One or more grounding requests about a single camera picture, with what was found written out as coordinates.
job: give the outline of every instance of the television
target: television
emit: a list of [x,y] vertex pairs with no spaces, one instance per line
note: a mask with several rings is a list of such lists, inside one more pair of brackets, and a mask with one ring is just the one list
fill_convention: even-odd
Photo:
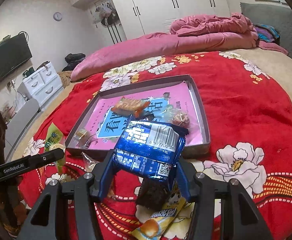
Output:
[[0,43],[0,82],[27,62],[31,55],[24,33]]

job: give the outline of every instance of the qr code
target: qr code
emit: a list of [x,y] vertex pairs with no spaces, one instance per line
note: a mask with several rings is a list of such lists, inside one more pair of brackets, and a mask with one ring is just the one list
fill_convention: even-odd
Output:
[[171,167],[172,167],[172,166],[169,165],[169,164],[161,163],[161,164],[159,165],[159,171],[158,171],[158,174],[159,174],[159,175],[162,175],[162,176],[165,176],[165,177],[168,177]]

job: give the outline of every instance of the gray headboard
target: gray headboard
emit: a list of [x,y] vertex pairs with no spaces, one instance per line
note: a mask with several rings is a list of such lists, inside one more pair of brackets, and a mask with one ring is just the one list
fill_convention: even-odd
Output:
[[270,4],[241,3],[242,14],[254,24],[271,25],[280,32],[280,46],[285,48],[292,58],[292,10],[287,7]]

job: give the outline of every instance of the screw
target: screw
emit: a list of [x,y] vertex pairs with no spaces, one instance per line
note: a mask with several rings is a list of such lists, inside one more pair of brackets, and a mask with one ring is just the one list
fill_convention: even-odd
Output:
[[58,180],[53,179],[53,180],[51,180],[51,181],[49,182],[49,185],[51,185],[51,186],[55,186],[55,185],[57,185],[57,183],[58,183]]
[[230,183],[231,183],[232,185],[237,186],[237,185],[239,184],[239,181],[238,181],[237,179],[230,179]]
[[197,173],[196,173],[196,177],[197,177],[197,179],[202,179],[202,178],[205,177],[205,174],[202,173],[202,172],[197,172]]
[[87,172],[84,174],[85,179],[90,179],[92,177],[92,174],[90,172]]

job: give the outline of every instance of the blue snack package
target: blue snack package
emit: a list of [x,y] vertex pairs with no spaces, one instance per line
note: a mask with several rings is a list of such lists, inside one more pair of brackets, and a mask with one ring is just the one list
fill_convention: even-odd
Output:
[[187,134],[186,128],[171,123],[130,119],[114,148],[113,163],[118,169],[164,182],[171,190]]

